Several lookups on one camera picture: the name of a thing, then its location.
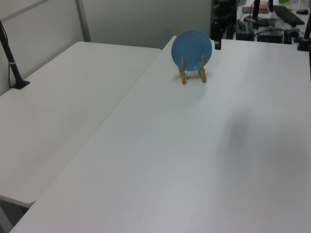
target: computer mouse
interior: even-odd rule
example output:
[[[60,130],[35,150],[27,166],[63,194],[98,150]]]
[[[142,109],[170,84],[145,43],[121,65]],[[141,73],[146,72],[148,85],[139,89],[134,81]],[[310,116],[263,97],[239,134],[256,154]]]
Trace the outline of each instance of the computer mouse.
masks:
[[[309,11],[307,9],[301,9],[296,11],[297,14],[301,14],[301,15],[307,15],[309,14]]]

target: white table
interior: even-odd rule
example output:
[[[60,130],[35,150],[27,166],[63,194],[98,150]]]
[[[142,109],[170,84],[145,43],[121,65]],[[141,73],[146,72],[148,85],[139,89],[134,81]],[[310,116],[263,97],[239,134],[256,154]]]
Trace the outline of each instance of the white table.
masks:
[[[159,49],[79,42],[0,97],[0,199],[30,207]]]
[[[224,40],[182,85],[173,39],[12,233],[310,231],[309,54]]]

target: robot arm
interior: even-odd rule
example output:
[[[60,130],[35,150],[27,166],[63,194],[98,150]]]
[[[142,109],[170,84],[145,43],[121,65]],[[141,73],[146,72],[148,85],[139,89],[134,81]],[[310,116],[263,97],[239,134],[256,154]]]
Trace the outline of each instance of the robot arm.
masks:
[[[232,39],[237,22],[237,0],[213,0],[210,37],[215,41],[215,49],[222,48],[222,38]]]

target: plate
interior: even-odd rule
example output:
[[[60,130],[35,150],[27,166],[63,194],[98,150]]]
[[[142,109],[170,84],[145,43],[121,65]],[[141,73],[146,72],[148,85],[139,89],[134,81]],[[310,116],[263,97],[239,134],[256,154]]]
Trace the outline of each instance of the plate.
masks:
[[[181,68],[181,57],[184,58],[184,70],[195,71],[201,68],[202,54],[204,65],[212,55],[212,42],[208,35],[197,29],[182,32],[173,42],[172,58]]]

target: floor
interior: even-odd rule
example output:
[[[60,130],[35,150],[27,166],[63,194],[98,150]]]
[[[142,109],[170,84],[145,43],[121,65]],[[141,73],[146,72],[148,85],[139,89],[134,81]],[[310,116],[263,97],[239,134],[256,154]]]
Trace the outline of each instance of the floor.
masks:
[[[0,200],[0,233],[9,233],[27,210],[25,207]]]

